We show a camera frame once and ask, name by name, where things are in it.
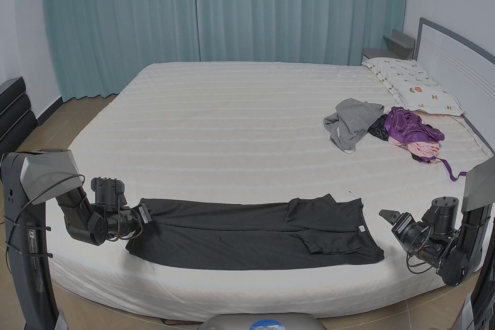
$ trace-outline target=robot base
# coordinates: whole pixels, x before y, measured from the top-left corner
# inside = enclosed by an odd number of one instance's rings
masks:
[[[325,330],[308,314],[228,314],[217,315],[198,330]]]

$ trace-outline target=floor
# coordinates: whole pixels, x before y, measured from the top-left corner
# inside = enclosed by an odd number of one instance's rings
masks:
[[[19,147],[18,151],[36,150],[44,147],[68,148],[74,138],[115,96],[108,98],[72,99],[63,104],[46,122],[36,128]],[[3,216],[3,203],[0,216]],[[0,226],[0,248],[5,249],[4,228]],[[358,315],[321,319],[329,330],[428,330],[435,327],[447,330],[452,325],[467,294],[476,283],[477,274],[469,277],[458,287],[443,287],[388,307]],[[0,328],[20,330],[24,326],[22,312],[15,295],[12,279],[5,262],[0,257]],[[59,308],[67,319],[71,330],[166,330],[196,329],[158,318],[130,314],[114,308],[93,303],[54,284]]]

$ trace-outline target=purple satin cloth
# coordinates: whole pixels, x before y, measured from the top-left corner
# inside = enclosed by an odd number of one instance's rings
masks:
[[[385,120],[385,130],[389,136],[393,137],[400,143],[412,143],[415,141],[436,142],[445,140],[445,135],[438,129],[425,125],[421,121],[421,117],[402,107],[392,107],[387,120]],[[430,162],[435,159],[442,161],[447,169],[450,180],[456,182],[461,176],[466,176],[466,172],[460,172],[459,176],[455,177],[452,173],[447,160],[437,157],[420,157],[423,162]]]

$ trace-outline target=white headboard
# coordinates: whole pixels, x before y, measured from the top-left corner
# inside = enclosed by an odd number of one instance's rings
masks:
[[[419,20],[414,59],[450,92],[480,138],[495,148],[495,56],[453,31]]]

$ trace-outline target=pile of clothes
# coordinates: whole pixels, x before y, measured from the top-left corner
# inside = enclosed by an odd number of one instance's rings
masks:
[[[356,143],[366,133],[370,133],[408,150],[412,158],[419,162],[443,162],[453,182],[460,176],[466,176],[466,172],[461,172],[456,178],[449,163],[438,158],[439,142],[445,136],[431,125],[422,123],[417,114],[402,107],[393,107],[388,114],[384,114],[383,105],[352,98],[343,100],[335,109],[337,112],[325,117],[323,124],[330,132],[330,139],[347,154],[356,149]]]

